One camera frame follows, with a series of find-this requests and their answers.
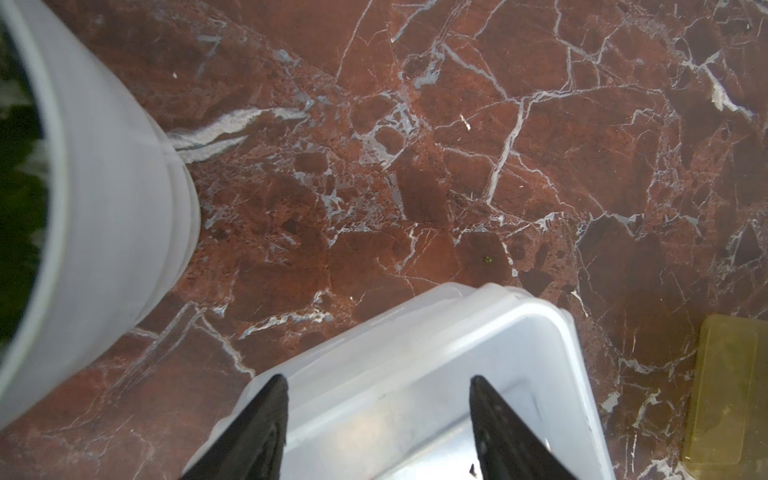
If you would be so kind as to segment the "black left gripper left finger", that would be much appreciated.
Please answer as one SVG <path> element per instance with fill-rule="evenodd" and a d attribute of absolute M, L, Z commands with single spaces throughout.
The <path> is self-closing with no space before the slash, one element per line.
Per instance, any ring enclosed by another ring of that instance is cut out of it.
<path fill-rule="evenodd" d="M 286 445 L 288 404 L 288 382 L 277 374 L 182 477 L 279 479 Z"/>

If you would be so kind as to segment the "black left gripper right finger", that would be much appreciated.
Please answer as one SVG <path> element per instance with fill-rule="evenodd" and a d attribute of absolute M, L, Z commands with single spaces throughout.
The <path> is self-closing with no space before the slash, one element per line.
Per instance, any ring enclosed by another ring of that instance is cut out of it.
<path fill-rule="evenodd" d="M 485 479 L 575 479 L 481 375 L 471 379 L 469 405 Z"/>

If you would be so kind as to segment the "clear plastic lunch box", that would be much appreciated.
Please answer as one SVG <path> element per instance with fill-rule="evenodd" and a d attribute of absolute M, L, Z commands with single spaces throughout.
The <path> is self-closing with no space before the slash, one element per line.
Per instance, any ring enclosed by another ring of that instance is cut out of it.
<path fill-rule="evenodd" d="M 572 315 L 525 290 L 435 287 L 257 375 L 287 381 L 283 479 L 479 479 L 470 385 L 484 377 L 578 479 L 614 469 Z"/>

